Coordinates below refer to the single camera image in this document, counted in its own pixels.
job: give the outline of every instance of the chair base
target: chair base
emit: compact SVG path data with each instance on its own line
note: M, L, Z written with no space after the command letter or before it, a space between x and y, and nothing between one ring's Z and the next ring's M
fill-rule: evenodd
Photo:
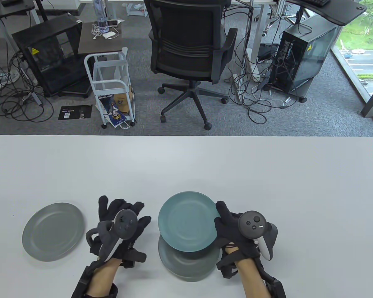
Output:
M166 116L164 115L166 112L174 108L176 105L181 103L186 98L192 98L195 102L200 115L202 116L203 121L205 122L205 130L210 130L212 128L212 125L207 121L205 112L203 111L202 105L200 104L198 95L207 95L207 96L213 96L221 98L221 102L223 104L226 104L229 100L228 95L218 93L215 91L207 90L204 88L198 87L200 85L200 81L189 81L189 85L176 85L176 84L162 84L160 88L158 88L158 92L160 94L164 93L164 88L170 88L178 91L182 91L182 94L178 96L175 100L173 100L167 107L165 107L161 111L160 115L160 121L162 123L166 122Z

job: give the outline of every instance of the plate rim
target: plate rim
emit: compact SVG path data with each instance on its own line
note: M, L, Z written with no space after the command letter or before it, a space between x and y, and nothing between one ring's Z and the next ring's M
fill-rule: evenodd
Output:
M174 250L175 250L175 248L173 248L170 244L168 244L168 243L164 240L164 238L163 238L161 235L159 235L159 239L158 239L158 254L159 254L159 258L160 258L160 261L161 261L163 267L165 267L165 269L167 269L167 270L168 270L171 274L173 274L175 277L180 278L180 279L182 279L182 280L184 280L184 281L188 281L188 282L197 282L197 281L201 281L201 280L205 279L206 277L208 277L208 276L211 274L211 272L214 271L214 269L215 269L215 264L217 263L217 261L218 261L218 259L219 259L220 249L218 248L217 259L216 259L216 261L215 261L215 263L214 263L214 266L213 266L213 267L212 267L208 272L206 272L205 274L203 274L203 275L201 275L201 276L198 276L198 277L187 277L187 276L182 276L182 275L180 275L180 274L177 274L177 273L171 271L171 270L170 270L170 269L169 269L169 268L164 264L163 259L162 259L162 256L161 256L161 253L160 253L160 249L159 249L159 246L160 246L160 243L161 243L161 242L162 242L164 245L168 245L169 247L171 247L171 248L174 249Z
M176 193L176 194L172 195L171 197L169 197L169 198L164 202L164 204L162 205L162 207L160 208L160 211L159 211L159 214L158 214L158 227L159 227L159 233L160 233L161 237L163 238L163 240L164 240L164 241L165 241L169 246L171 246L172 248L174 248L174 249L176 249L176 250L178 250L178 251L182 251L182 252L196 252L196 251L200 251L200 250L204 249L205 247L201 247L200 249L194 249L194 250L184 250L184 249L180 249L179 247L174 247L174 246L172 246L171 244L169 244L169 243L165 240L165 238L162 236L162 231L163 231L163 229L161 229L161 221L160 221L159 219L160 219L160 217L161 217L161 214L163 214L163 212L164 212L164 211L163 211L163 208L165 207L165 204L168 203L168 202L169 202L173 197L175 197L175 196L177 196L177 195L180 195L180 194L182 194L182 193L198 193L198 194L200 194L200 195L206 197L206 198L208 199L208 201L209 201L210 203L212 203L212 205L214 206L214 209L217 210L216 207L215 207L215 203L214 203L214 201L213 201L210 197L206 196L204 193L201 193L201 192L195 192L195 191L184 191L184 192Z
M42 210L46 209L46 208L49 208L49 207L52 207L54 205L67 205L67 206L70 206L71 208L74 208L76 210L76 213L77 214L77 217L79 217L81 219L80 223L82 224L82 228L83 228L83 232L80 234L80 236L78 237L78 239L75 241L75 243L69 247L66 251L62 252L61 254L58 254L56 257L51 257L51 258L37 258L35 255L32 255L30 254L30 250L27 250L25 248L25 243L27 242L27 239L26 239L26 235L25 235L25 230L26 228L30 225L31 221L33 218L35 218L37 216L37 214L39 214ZM52 204L49 204L47 206L44 206L43 208L39 209L38 211L36 211L30 218L29 220L27 221L26 225L23 227L23 231L22 231L22 247L23 247L23 250L32 258L38 260L38 261L41 261L41 262L53 262L53 261L57 261L57 260L60 260L61 258L65 257L68 253L70 253L76 246L77 244L80 242L80 240L83 238L83 235L84 235L84 231L85 231L85 218L83 216L83 213L81 212L81 210L75 206L74 204L71 204L71 203L67 203L67 202L56 202L56 203L52 203Z

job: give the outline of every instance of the stack of plates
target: stack of plates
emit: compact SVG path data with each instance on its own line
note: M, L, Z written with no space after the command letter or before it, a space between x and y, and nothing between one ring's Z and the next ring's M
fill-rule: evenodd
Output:
M219 249L214 202L198 192L182 192L169 198L159 212L159 256L164 266L185 281L200 281L215 268Z

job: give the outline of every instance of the teal plate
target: teal plate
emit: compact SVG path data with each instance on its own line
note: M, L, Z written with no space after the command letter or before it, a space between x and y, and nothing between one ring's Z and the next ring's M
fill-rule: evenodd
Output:
M159 212L159 231L165 242L179 251L194 252L208 247L216 238L215 203L199 192L173 195Z

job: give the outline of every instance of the road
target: road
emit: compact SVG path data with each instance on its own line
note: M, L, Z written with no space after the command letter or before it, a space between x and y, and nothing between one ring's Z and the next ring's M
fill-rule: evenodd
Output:
M365 88L366 88L367 92L370 95L372 95L373 94L373 80L372 81L367 80L367 85L365 85Z
M346 59L348 65L355 74L373 74L373 50L366 50L364 54L353 54L351 58ZM364 85L367 92L373 94L373 80L367 80Z

